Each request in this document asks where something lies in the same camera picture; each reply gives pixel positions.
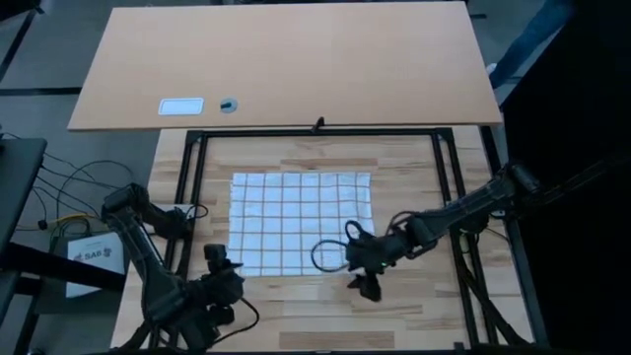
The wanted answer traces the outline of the black desk support bar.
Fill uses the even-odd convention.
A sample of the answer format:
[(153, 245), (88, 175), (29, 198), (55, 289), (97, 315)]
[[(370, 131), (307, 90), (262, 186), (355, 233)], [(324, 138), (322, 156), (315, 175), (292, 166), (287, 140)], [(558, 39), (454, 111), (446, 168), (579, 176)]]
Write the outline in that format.
[(15, 294), (31, 296), (14, 355), (26, 355), (39, 314), (35, 312), (43, 278), (121, 292), (125, 276), (36, 248), (8, 242), (0, 248), (0, 326)]

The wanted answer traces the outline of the black side desk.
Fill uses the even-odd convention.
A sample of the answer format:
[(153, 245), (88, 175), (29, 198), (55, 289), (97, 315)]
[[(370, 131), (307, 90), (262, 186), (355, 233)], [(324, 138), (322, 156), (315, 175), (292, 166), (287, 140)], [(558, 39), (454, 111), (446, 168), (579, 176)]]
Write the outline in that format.
[(0, 255), (10, 244), (46, 146), (42, 138), (0, 139)]

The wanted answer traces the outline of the person's leg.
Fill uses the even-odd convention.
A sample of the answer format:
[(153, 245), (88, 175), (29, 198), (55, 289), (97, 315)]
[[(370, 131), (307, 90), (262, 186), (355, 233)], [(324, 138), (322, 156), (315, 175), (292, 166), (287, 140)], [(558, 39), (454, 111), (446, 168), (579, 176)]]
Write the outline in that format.
[(486, 67), (492, 89), (504, 85), (540, 44), (562, 29), (576, 7), (577, 0), (545, 0), (502, 58)]

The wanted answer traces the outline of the tan desk board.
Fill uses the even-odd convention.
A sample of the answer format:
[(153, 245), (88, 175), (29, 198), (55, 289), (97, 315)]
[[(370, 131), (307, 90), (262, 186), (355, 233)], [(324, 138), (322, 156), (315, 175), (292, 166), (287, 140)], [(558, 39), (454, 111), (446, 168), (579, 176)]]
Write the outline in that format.
[[(162, 99), (203, 98), (198, 115)], [(220, 102), (238, 108), (222, 113)], [(498, 124), (465, 5), (332, 3), (112, 10), (73, 131)]]

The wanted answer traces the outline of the white towel with red grid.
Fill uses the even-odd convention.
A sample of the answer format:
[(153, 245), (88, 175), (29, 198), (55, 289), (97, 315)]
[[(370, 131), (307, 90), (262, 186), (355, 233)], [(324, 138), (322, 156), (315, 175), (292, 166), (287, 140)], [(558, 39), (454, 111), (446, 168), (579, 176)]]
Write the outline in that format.
[(312, 276), (345, 267), (347, 221), (375, 230), (369, 173), (235, 173), (228, 258), (247, 277)]

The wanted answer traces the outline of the white cardboard box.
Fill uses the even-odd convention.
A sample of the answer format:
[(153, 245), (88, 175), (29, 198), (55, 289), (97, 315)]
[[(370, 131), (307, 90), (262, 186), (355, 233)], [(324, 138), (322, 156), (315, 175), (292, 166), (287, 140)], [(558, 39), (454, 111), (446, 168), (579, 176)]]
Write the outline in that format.
[(67, 258), (125, 274), (123, 245), (114, 232), (70, 241)]

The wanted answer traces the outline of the white rectangular label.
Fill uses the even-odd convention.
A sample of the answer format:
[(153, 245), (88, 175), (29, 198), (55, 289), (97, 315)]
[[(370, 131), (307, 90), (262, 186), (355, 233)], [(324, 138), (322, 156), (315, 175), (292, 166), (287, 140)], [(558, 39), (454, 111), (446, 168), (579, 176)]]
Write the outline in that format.
[(203, 111), (203, 98), (162, 99), (158, 115), (198, 115)]

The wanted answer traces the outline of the black metal table frame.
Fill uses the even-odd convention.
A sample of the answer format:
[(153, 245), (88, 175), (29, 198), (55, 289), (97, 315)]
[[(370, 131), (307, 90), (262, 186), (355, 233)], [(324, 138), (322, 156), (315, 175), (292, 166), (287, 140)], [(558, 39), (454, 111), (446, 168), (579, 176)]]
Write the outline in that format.
[[(206, 269), (203, 248), (229, 230), (234, 173), (369, 172), (376, 226), (404, 209), (436, 208), (490, 177), (492, 135), (476, 126), (162, 131), (149, 180), (157, 202), (201, 203), (186, 260), (188, 276)], [(380, 279), (383, 299), (363, 299), (341, 274), (255, 277), (228, 338), (215, 353), (366, 355), (446, 353), (489, 338), (480, 305), (457, 277), (456, 257), (485, 283), (502, 316), (526, 340), (546, 345), (526, 252), (515, 224), (492, 221), (478, 240), (443, 238)]]

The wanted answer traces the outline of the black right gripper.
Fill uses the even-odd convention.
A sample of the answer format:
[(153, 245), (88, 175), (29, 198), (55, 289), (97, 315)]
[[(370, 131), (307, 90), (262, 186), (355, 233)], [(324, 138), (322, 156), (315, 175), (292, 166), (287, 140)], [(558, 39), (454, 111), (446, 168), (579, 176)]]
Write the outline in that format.
[(382, 288), (376, 274), (383, 274), (385, 269), (394, 266), (396, 262), (412, 250), (412, 243), (407, 234), (400, 229), (381, 237), (360, 230), (360, 236), (375, 238), (373, 253), (369, 257), (348, 261), (348, 270), (363, 269), (365, 276), (356, 276), (348, 285), (348, 289), (362, 290), (362, 296), (372, 302), (382, 299)]

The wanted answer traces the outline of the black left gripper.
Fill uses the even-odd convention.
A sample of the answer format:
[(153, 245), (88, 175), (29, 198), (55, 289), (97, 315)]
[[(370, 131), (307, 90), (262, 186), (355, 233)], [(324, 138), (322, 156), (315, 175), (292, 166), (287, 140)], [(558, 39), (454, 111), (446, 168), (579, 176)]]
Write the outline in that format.
[(227, 264), (228, 270), (218, 274), (207, 274), (198, 280), (203, 301), (207, 305), (228, 307), (244, 296), (245, 280), (235, 271), (242, 267), (241, 263)]

